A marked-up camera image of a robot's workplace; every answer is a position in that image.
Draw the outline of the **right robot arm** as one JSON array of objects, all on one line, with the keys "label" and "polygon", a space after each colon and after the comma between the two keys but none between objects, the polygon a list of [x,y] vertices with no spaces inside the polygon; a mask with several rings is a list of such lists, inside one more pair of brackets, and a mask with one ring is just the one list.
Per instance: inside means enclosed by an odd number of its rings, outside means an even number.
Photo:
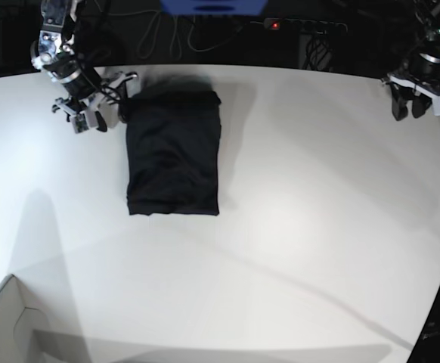
[{"label": "right robot arm", "polygon": [[65,98],[54,100],[51,112],[63,111],[76,134],[90,129],[106,132],[101,108],[123,103],[126,84],[138,78],[136,72],[123,71],[104,78],[76,50],[75,32],[83,5],[84,1],[43,1],[39,37],[30,49],[32,66],[67,92]]}]

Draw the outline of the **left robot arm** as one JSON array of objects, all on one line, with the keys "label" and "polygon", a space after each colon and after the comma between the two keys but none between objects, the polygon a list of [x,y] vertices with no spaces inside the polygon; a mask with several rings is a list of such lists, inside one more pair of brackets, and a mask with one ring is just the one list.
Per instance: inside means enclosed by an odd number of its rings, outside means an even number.
[{"label": "left robot arm", "polygon": [[411,4],[419,23],[414,44],[398,68],[383,78],[391,92],[392,115],[397,121],[409,113],[418,119],[428,109],[440,116],[440,1]]}]

